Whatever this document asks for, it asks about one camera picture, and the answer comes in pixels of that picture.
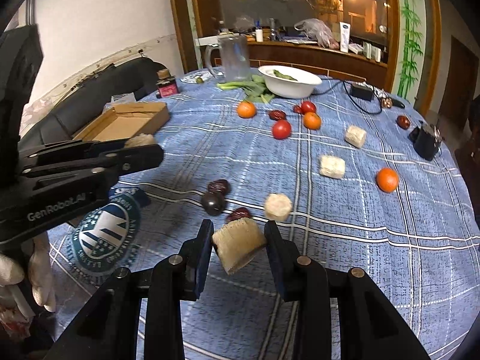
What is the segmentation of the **white gloved left hand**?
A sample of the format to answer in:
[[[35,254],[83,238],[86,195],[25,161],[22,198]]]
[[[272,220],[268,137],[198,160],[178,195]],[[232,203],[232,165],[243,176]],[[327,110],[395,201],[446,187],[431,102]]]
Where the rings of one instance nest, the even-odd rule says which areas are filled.
[[[32,239],[32,254],[28,259],[28,270],[14,258],[1,254],[1,287],[15,285],[28,278],[32,285],[32,297],[38,306],[54,313],[56,310],[55,290],[50,266],[50,242],[47,232]]]

